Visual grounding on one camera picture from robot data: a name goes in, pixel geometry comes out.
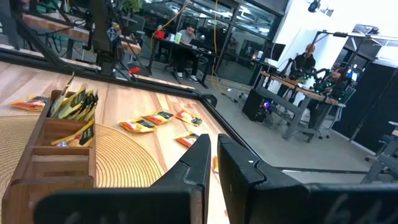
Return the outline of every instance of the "wooden organizer box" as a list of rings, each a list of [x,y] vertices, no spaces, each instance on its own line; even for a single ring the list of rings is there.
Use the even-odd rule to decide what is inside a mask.
[[[95,136],[89,147],[57,147],[50,143],[80,130],[88,121],[48,118],[54,90],[28,140],[2,198],[2,224],[33,223],[35,204],[62,189],[95,185]]]

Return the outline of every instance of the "woven placemat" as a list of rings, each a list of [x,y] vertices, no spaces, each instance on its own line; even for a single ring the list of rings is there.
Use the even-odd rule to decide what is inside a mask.
[[[38,118],[0,117],[1,198]],[[148,187],[162,176],[160,165],[142,146],[100,124],[96,125],[96,166],[97,187]]]

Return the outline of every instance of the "snack packet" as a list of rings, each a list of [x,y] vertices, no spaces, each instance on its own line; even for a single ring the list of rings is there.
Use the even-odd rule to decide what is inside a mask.
[[[88,110],[90,109],[93,101],[94,101],[93,91],[90,90],[89,92],[86,93],[86,98],[81,104],[80,108],[70,113],[67,116],[67,119],[82,120],[82,118],[87,114]]]
[[[213,157],[213,171],[218,173],[218,157]]]
[[[50,108],[50,117],[51,118],[54,118],[55,115],[57,115],[57,113],[60,109],[60,106],[63,103],[63,100],[65,99],[65,97],[68,93],[70,84],[71,84],[74,76],[75,76],[75,72],[72,73],[72,77],[70,78],[69,82],[67,83],[65,88],[62,90],[61,94],[58,95],[57,99],[55,99],[54,103],[52,104],[52,106]]]
[[[173,118],[174,115],[168,113],[168,112],[164,112],[161,110],[155,111],[152,114],[148,114],[143,116],[145,119],[147,119],[148,121],[154,123],[154,124],[163,124],[169,120],[171,120]]]
[[[51,145],[58,147],[88,147],[94,137],[94,120],[82,127],[71,136],[51,142]]]
[[[27,111],[40,112],[45,106],[46,97],[30,95],[23,100],[11,102],[10,105]]]
[[[91,103],[90,108],[87,111],[87,114],[84,117],[82,117],[83,121],[89,121],[93,117],[95,108],[97,107],[97,102],[98,102],[98,92],[96,91],[94,94],[93,102]]]
[[[194,126],[199,126],[199,124],[201,124],[202,119],[194,114],[189,113],[188,111],[182,109],[177,115],[175,115],[176,117],[180,118],[181,120],[187,122],[188,124],[192,124]]]
[[[191,147],[193,143],[197,141],[198,138],[199,135],[189,131],[187,133],[175,137],[175,140],[177,140],[179,143],[182,143],[184,146]]]
[[[62,104],[58,112],[55,114],[55,118],[66,118],[70,113],[78,110],[83,104],[86,98],[86,88],[83,87],[75,94],[66,99]]]
[[[132,133],[146,133],[155,131],[156,127],[144,121],[142,118],[130,119],[127,121],[120,121],[119,124],[124,127],[124,129]]]

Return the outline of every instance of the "blue light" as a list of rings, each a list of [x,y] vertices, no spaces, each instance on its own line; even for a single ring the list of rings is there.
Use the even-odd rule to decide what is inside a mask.
[[[271,104],[269,103],[269,101],[266,101],[266,102],[264,103],[264,108],[268,108],[270,105],[271,105]]]

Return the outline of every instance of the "man sitting at desk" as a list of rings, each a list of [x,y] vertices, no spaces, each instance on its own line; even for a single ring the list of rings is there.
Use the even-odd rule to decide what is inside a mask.
[[[189,44],[191,40],[196,39],[195,28],[193,25],[188,25],[186,29],[180,30],[180,33],[182,34],[181,42],[183,44]],[[188,49],[178,48],[175,50],[175,59],[177,60],[177,78],[182,79],[182,72],[184,71],[185,65],[187,64],[188,60],[191,60],[192,73],[190,79],[191,81],[197,83],[199,59],[195,53]]]
[[[307,47],[305,48],[305,52],[301,55],[298,55],[294,58],[295,61],[295,65],[294,63],[292,64],[292,67],[290,69],[290,75],[289,77],[293,77],[295,76],[295,70],[296,69],[302,69],[302,70],[309,70],[311,68],[313,68],[315,66],[315,59],[313,57],[313,53],[315,51],[315,45],[313,44],[308,44]],[[278,90],[278,96],[283,97],[285,92],[288,90],[289,88],[285,85],[281,85],[279,90]],[[294,102],[294,94],[292,92],[292,96],[289,99],[289,102],[293,103]]]
[[[346,74],[343,68],[336,69],[332,74],[333,86],[326,89],[329,97],[338,99],[341,94],[344,92],[345,87],[347,85]],[[310,121],[308,122],[308,128],[313,128],[318,121],[319,115],[322,113],[322,108],[318,107],[318,105],[324,105],[325,102],[319,102],[318,100],[311,99],[307,105],[307,108],[310,110]]]

